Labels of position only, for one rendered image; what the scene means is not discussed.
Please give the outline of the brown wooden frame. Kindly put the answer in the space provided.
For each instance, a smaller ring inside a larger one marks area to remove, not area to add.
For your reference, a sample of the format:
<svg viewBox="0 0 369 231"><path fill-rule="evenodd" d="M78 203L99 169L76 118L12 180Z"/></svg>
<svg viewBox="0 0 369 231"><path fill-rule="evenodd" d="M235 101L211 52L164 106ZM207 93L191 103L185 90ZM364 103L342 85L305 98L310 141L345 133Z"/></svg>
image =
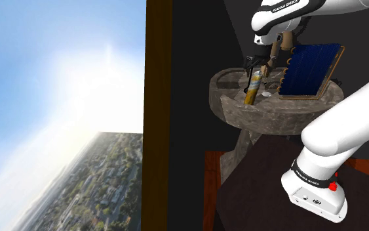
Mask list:
<svg viewBox="0 0 369 231"><path fill-rule="evenodd" d="M167 231L172 4L146 2L141 231Z"/></svg>

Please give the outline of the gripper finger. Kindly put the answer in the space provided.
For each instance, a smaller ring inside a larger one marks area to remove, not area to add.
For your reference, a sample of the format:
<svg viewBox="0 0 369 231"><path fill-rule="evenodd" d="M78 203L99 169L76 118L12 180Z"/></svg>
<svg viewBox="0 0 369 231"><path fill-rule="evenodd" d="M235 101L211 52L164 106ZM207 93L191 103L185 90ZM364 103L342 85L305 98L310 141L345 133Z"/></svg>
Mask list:
<svg viewBox="0 0 369 231"><path fill-rule="evenodd" d="M248 92L249 86L251 84L251 79L252 79L252 74L253 74L254 67L255 67L255 63L253 63L253 62L246 62L244 64L244 69L245 69L246 73L248 74L247 75L247 77L248 77L248 84L244 88L244 93L247 93Z"/></svg>
<svg viewBox="0 0 369 231"><path fill-rule="evenodd" d="M265 64L261 66L260 71L262 74L262 78L267 78L269 74L271 73L272 67L269 64Z"/></svg>

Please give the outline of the grey stone pedestal sink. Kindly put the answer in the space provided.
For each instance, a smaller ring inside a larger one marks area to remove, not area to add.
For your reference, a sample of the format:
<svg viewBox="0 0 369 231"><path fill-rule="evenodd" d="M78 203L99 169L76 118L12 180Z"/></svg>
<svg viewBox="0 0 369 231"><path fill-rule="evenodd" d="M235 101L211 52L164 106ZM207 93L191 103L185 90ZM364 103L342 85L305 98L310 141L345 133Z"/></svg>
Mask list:
<svg viewBox="0 0 369 231"><path fill-rule="evenodd" d="M216 73L209 83L209 105L223 122L239 128L241 133L233 151L220 158L221 182L238 166L261 135L300 135L315 118L344 99L342 89L333 81L327 83L318 100L283 100L275 89L262 95L259 88L255 103L244 103L241 86L248 83L242 68L228 68Z"/></svg>

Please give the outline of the blue ribbed panel orange frame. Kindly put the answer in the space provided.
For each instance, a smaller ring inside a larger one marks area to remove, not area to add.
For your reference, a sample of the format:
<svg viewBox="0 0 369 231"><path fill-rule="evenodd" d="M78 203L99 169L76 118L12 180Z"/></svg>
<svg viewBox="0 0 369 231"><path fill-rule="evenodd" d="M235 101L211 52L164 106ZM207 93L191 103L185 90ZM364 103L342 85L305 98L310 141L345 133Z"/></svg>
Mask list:
<svg viewBox="0 0 369 231"><path fill-rule="evenodd" d="M338 43L297 45L290 49L277 92L281 100L318 100L341 59Z"/></svg>

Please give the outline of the dark robot stand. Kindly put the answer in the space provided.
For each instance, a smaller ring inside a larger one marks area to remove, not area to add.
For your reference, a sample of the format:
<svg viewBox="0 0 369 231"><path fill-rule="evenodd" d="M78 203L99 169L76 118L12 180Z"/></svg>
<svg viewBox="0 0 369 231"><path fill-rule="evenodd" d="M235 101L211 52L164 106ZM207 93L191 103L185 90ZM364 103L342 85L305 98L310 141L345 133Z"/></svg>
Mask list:
<svg viewBox="0 0 369 231"><path fill-rule="evenodd" d="M348 202L340 223L290 202L281 176L301 149L282 136L258 139L218 190L221 231L369 231L369 175L350 166L338 170Z"/></svg>

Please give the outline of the yellow white spray can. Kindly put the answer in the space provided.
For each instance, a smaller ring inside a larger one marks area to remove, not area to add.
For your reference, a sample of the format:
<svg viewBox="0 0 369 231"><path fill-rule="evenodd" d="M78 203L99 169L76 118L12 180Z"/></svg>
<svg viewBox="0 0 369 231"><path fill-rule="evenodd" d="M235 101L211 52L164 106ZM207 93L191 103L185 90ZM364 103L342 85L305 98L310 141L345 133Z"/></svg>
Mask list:
<svg viewBox="0 0 369 231"><path fill-rule="evenodd" d="M244 103L248 105L253 105L256 95L258 93L258 89L260 88L260 84L262 81L261 71L255 71L252 74L251 84L249 86L248 92L244 98Z"/></svg>

